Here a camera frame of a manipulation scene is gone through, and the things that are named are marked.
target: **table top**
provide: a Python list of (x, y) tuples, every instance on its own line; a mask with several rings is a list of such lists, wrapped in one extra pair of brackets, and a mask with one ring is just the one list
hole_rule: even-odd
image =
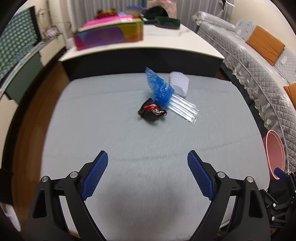
[(184, 25), (181, 25), (180, 29), (166, 29), (156, 27), (154, 25), (144, 25), (143, 41), (110, 44), (79, 51), (77, 51), (74, 46), (60, 58), (60, 61), (66, 61), (97, 52), (129, 48), (174, 49), (224, 59), (223, 55), (220, 54), (213, 46)]
[[(168, 81), (169, 74), (160, 74)], [(137, 111), (152, 96), (145, 74), (72, 81), (54, 110), (44, 145), (41, 176), (64, 178), (104, 150), (109, 164), (86, 206), (107, 240), (188, 240), (210, 204), (187, 166), (195, 150), (229, 177), (269, 184), (263, 142), (240, 92), (228, 81), (189, 75), (187, 100), (194, 125), (168, 110), (146, 122)], [(65, 199), (63, 212), (76, 232)], [(223, 219), (231, 217), (234, 198)]]

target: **metal screw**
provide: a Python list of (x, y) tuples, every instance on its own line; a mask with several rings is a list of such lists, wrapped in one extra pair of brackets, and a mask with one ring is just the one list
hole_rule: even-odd
[(224, 178), (225, 177), (225, 173), (223, 173), (223, 172), (218, 172), (218, 177), (220, 177), (220, 178)]
[(252, 183), (252, 182), (254, 182), (254, 179), (252, 177), (247, 177), (247, 181)]
[(78, 176), (78, 173), (77, 172), (71, 172), (70, 173), (70, 178), (75, 178)]
[(47, 176), (43, 177), (43, 178), (41, 179), (41, 181), (44, 182), (44, 183), (47, 182), (47, 181), (48, 181), (48, 177), (47, 177)]

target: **pink bucket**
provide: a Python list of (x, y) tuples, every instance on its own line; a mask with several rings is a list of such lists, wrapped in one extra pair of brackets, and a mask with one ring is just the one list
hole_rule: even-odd
[(274, 169), (277, 167), (282, 170), (285, 169), (285, 151), (281, 138), (274, 130), (269, 130), (267, 135), (263, 138), (263, 144), (266, 152), (270, 177), (279, 179), (274, 174)]

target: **blue plastic bag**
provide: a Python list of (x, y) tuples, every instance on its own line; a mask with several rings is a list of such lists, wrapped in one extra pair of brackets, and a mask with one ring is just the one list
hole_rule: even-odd
[(146, 68), (145, 73), (147, 75), (148, 85), (154, 95), (154, 101), (162, 107), (167, 107), (175, 90), (162, 78), (159, 78), (151, 69)]

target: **pink fabric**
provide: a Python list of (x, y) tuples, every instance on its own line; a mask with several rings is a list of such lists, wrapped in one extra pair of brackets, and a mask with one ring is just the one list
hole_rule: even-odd
[(112, 17), (106, 17), (106, 18), (95, 19), (95, 20), (91, 20), (91, 21), (86, 22), (86, 23), (83, 25), (83, 28), (84, 28), (84, 27), (89, 27), (89, 26), (92, 26), (92, 25), (96, 25), (96, 24), (100, 24), (100, 23), (108, 23), (108, 22), (112, 22), (112, 21), (114, 21), (114, 20), (117, 20), (117, 19), (123, 19), (123, 18), (133, 18), (133, 16), (132, 16), (132, 15), (112, 16)]

